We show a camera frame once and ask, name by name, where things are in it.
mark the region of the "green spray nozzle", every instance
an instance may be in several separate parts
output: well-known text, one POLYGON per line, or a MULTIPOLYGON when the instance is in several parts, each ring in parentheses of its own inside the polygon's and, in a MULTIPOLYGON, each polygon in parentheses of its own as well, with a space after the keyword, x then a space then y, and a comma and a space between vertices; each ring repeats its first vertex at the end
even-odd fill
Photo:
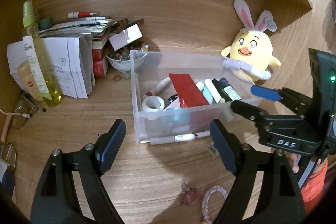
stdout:
POLYGON ((23 3, 23 27, 34 23, 33 1, 27 0, 23 3))

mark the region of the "bolt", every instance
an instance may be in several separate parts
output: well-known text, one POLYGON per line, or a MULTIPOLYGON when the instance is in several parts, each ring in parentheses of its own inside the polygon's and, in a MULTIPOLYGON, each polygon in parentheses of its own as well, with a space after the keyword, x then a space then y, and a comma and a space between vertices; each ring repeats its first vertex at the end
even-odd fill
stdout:
POLYGON ((88 143, 87 145, 85 145, 85 150, 87 150, 87 151, 90 151, 90 150, 92 150, 93 148, 94 148, 93 143, 88 143))
POLYGON ((283 156, 285 153, 281 149, 275 150, 278 156, 283 156))
POLYGON ((53 156, 58 156, 59 153, 60 153, 60 150, 59 149, 55 149, 55 150, 53 150, 52 155, 53 156))
POLYGON ((247 143, 244 143, 244 144, 241 146, 241 148, 242 148, 243 150, 245 150, 245 151, 248 151, 248 150, 251 149, 251 146, 250 146, 249 144, 247 144, 247 143))

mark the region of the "white bowl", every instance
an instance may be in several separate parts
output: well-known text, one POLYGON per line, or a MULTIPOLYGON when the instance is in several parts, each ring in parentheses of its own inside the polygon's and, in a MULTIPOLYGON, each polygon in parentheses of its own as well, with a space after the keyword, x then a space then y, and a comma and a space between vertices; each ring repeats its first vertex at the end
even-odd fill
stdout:
MULTIPOLYGON (((134 69, 141 66, 141 64, 145 60, 144 57, 146 55, 147 54, 145 54, 144 56, 134 60, 134 69)), ((109 60, 112 67, 114 67, 116 70, 118 70, 120 72, 127 72, 127 71, 131 70, 131 60, 115 60, 115 59, 109 58, 107 55, 106 55, 106 57, 109 60)))

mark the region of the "transparent plastic box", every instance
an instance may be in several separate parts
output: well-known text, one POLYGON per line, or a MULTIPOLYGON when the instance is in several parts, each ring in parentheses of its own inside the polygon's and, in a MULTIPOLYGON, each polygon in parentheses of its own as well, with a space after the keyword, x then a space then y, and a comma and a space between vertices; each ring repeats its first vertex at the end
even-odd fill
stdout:
MULTIPOLYGON (((131 88, 135 140, 160 138, 209 130, 210 122, 219 118, 223 124, 242 117, 233 113, 231 102, 180 108, 169 111, 143 112, 142 96, 168 77, 169 73, 188 73, 195 83, 206 79, 225 77, 241 99, 257 106, 261 98, 250 92, 254 83, 240 69, 222 68, 220 56, 175 52, 131 51, 131 88)), ((176 94, 170 83, 158 96, 164 99, 176 94)))

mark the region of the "plush toy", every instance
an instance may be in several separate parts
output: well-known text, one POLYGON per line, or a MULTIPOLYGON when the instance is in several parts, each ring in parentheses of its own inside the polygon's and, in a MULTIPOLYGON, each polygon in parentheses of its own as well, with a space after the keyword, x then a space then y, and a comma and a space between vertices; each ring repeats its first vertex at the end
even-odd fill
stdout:
POLYGON ((253 81, 267 80, 271 74, 266 68, 268 65, 280 66, 280 61, 275 58, 273 47, 266 29, 277 29, 270 11, 263 11, 256 25, 253 25, 250 9, 244 0, 235 0, 235 10, 245 28, 237 34, 232 45, 222 50, 224 67, 241 68, 253 81))

